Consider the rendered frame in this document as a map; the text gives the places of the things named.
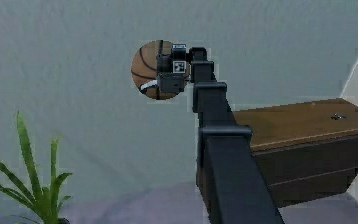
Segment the orange basketball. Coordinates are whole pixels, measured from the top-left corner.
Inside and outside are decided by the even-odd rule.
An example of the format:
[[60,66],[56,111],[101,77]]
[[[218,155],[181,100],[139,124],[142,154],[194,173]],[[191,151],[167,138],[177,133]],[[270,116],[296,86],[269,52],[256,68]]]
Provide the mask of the orange basketball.
[[[171,47],[172,42],[170,41],[154,40],[144,44],[136,51],[131,63],[131,77],[137,89],[140,89],[142,84],[156,78],[156,56],[159,53],[169,54]],[[148,87],[142,91],[142,94],[153,100],[168,100],[176,97],[175,93],[163,93],[156,86]]]

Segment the green house plant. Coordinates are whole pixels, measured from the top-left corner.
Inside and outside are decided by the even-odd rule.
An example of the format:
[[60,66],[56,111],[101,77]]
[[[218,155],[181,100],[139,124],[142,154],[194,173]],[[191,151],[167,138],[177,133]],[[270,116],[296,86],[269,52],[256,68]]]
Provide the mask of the green house plant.
[[33,224],[71,224],[71,222],[60,216],[60,211],[66,201],[71,199],[70,195],[60,196],[62,184],[72,175],[71,172],[57,173],[57,151],[59,138],[52,137],[50,143],[50,183],[42,186],[35,164],[28,129],[20,112],[16,113],[16,129],[19,139],[20,151],[27,174],[30,187],[14,174],[2,161],[0,171],[14,184],[15,189],[0,184],[0,192],[19,202],[24,207],[37,215],[39,221],[22,216],[22,219]]

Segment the brown wooden chest of drawers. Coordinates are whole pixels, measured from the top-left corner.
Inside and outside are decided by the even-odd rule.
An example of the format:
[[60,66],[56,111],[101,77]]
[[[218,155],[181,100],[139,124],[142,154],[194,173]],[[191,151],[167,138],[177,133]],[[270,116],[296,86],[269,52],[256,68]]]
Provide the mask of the brown wooden chest of drawers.
[[358,173],[358,106],[344,99],[232,113],[252,129],[251,154],[277,208],[341,194]]

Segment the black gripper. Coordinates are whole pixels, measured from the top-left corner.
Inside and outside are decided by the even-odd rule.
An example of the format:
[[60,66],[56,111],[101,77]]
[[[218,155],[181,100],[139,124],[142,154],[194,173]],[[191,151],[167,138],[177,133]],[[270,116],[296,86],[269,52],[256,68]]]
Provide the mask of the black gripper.
[[151,80],[139,87],[140,91],[147,91],[148,88],[159,87],[162,93],[178,94],[184,91],[185,61],[174,59],[169,54],[158,54],[157,80]]

